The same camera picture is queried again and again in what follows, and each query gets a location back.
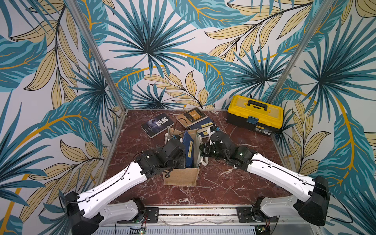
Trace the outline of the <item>green burlap Christmas bag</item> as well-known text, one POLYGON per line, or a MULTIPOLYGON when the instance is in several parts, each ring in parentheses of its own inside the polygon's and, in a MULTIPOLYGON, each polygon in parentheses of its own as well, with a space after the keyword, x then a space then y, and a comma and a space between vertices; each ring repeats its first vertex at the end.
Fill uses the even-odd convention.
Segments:
POLYGON ((169 186, 195 187, 200 172, 200 166, 206 165, 200 146, 202 137, 197 130, 179 131, 172 127, 167 129, 165 143, 169 140, 178 140, 185 150, 183 158, 178 160, 178 166, 169 174, 164 173, 164 184, 169 186))

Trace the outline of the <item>dark wolf cover book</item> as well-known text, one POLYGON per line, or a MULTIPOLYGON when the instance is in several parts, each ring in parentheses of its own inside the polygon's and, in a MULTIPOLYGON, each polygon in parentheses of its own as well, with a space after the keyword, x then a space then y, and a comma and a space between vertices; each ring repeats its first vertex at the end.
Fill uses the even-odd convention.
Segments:
POLYGON ((173 120, 165 113, 159 114, 151 120, 143 123, 141 128, 150 137, 154 138, 174 125, 173 120))

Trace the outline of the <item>brown cover book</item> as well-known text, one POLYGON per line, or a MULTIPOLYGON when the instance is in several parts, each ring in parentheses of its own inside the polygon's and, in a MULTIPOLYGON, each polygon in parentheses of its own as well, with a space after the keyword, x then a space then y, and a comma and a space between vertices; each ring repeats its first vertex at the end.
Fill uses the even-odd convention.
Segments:
POLYGON ((200 108, 196 107, 177 115, 176 119, 184 128, 188 128, 207 117, 208 116, 200 108))

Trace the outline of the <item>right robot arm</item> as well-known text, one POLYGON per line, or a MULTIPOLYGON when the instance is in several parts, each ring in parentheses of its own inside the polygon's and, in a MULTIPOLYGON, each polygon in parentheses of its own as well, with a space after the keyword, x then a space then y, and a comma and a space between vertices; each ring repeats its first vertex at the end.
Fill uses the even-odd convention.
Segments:
POLYGON ((226 164, 258 175, 290 193, 290 196, 259 197, 247 216, 258 222, 278 216, 300 216, 316 226, 326 224, 330 201, 328 181, 293 172, 247 146, 238 146, 222 131, 212 131, 209 142, 200 146, 203 157, 224 160, 226 164))

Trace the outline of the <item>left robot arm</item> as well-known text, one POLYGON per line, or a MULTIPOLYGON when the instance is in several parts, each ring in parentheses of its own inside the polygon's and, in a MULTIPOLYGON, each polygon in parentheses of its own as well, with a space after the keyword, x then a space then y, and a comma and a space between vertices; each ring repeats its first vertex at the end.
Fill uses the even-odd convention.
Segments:
POLYGON ((137 153, 125 169, 93 189, 61 195, 71 233, 91 235, 100 226, 119 221, 144 222, 146 208, 139 198, 120 204, 111 202, 149 178, 185 167, 185 146, 171 139, 163 147, 137 153))

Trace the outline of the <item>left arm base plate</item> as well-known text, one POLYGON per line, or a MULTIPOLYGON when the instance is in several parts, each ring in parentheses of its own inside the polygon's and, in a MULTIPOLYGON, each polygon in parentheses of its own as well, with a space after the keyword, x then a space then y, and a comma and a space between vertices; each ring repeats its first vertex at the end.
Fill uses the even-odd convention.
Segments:
POLYGON ((147 207, 136 214, 136 216, 131 219, 131 223, 146 223, 146 224, 156 224, 159 218, 159 207, 147 207))

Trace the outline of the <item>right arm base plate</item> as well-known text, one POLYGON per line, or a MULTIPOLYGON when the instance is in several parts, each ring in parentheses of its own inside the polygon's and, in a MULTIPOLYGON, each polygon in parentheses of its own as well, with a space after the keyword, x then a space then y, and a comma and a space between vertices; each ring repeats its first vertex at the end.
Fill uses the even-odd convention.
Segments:
POLYGON ((253 207, 236 207, 238 220, 240 223, 269 223, 277 222, 278 217, 269 217, 265 215, 260 209, 253 207))

